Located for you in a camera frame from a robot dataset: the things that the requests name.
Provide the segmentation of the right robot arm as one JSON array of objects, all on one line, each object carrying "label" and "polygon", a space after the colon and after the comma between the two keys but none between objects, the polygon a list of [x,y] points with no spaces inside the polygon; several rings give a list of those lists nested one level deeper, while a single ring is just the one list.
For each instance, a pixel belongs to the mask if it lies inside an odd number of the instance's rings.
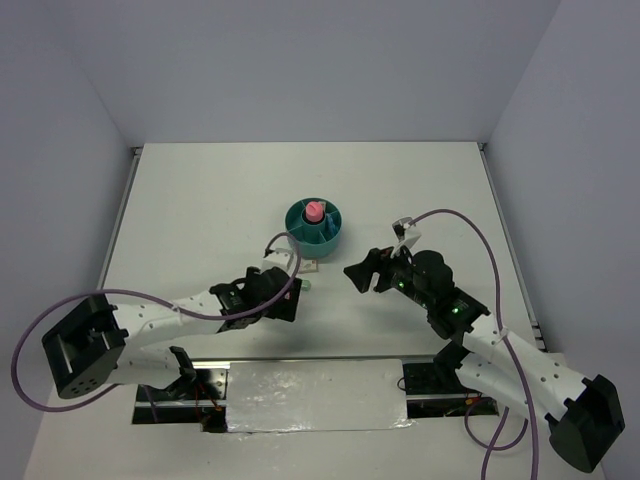
[{"label": "right robot arm", "polygon": [[464,386],[546,423],[551,447],[575,469],[593,472],[624,431],[609,379],[588,378],[499,327],[486,306],[456,286],[440,253],[374,248],[344,273],[361,293],[394,289],[425,310],[447,342],[434,360],[442,389]]}]

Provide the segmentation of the blue translucent highlighter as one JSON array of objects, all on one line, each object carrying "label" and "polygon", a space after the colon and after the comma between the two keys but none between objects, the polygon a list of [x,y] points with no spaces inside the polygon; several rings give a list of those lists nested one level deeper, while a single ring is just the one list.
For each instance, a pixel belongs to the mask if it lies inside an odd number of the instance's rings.
[{"label": "blue translucent highlighter", "polygon": [[331,237],[334,237],[336,235],[337,228],[333,218],[330,215],[327,216],[326,223],[327,223],[327,229],[328,229],[329,235]]}]

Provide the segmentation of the pink capped crayon tube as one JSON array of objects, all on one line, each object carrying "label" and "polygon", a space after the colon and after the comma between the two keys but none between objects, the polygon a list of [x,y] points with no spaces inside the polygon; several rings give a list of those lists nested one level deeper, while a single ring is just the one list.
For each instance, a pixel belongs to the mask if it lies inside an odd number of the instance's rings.
[{"label": "pink capped crayon tube", "polygon": [[310,224],[318,224],[323,221],[325,207],[321,201],[313,200],[306,204],[304,209],[304,219]]}]

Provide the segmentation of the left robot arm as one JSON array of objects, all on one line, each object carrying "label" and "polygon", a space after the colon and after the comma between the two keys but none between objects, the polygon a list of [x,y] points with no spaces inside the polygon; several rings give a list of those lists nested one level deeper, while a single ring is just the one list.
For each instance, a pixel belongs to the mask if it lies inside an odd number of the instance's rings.
[{"label": "left robot arm", "polygon": [[139,384],[189,396],[196,370],[183,337],[245,329],[263,318],[294,321],[302,281],[273,267],[172,302],[114,305],[104,294],[80,302],[42,338],[60,398],[103,385]]}]

